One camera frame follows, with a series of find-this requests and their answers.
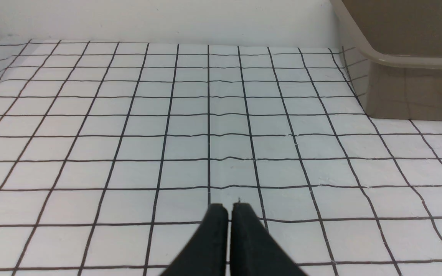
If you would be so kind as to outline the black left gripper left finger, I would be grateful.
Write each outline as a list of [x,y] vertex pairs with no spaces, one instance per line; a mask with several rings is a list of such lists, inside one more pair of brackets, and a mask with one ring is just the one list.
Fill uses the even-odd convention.
[[211,204],[201,224],[162,276],[224,276],[228,244],[228,211]]

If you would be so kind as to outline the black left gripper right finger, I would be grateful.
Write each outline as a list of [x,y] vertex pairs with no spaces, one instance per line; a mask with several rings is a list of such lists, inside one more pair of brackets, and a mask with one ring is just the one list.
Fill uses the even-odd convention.
[[232,276],[305,276],[270,236],[248,203],[234,203],[231,216]]

